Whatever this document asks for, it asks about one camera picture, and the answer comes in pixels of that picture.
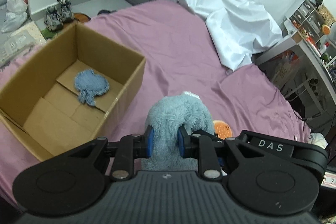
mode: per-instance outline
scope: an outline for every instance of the orange plush toy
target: orange plush toy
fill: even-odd
[[[224,140],[225,138],[232,137],[232,130],[226,122],[215,120],[213,123],[215,127],[215,133],[217,134],[218,138]]]

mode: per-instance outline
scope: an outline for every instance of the bottle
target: bottle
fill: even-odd
[[[329,45],[330,45],[329,42],[326,42],[325,44],[321,45],[321,47],[320,47],[320,53],[321,53],[321,54],[324,54],[325,51],[327,50],[327,47],[328,47]]]

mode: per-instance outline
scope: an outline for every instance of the stuffed animal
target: stuffed animal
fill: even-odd
[[[146,126],[154,129],[152,157],[142,159],[142,170],[197,170],[197,160],[180,157],[177,130],[184,125],[188,134],[204,130],[214,134],[214,124],[208,108],[193,95],[164,97],[150,109]]]

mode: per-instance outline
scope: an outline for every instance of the metal screw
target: metal screw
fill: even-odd
[[[209,169],[209,170],[206,170],[203,173],[203,175],[208,179],[216,179],[221,175],[221,173],[217,170]]]
[[[112,176],[116,179],[125,179],[129,173],[125,170],[116,170],[112,173]]]

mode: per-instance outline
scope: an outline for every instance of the green object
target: green object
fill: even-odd
[[[50,39],[53,38],[55,34],[57,34],[57,32],[51,32],[47,28],[45,28],[44,30],[41,31],[41,34],[45,39]]]
[[[322,60],[327,64],[329,62],[330,56],[326,52],[321,56]]]

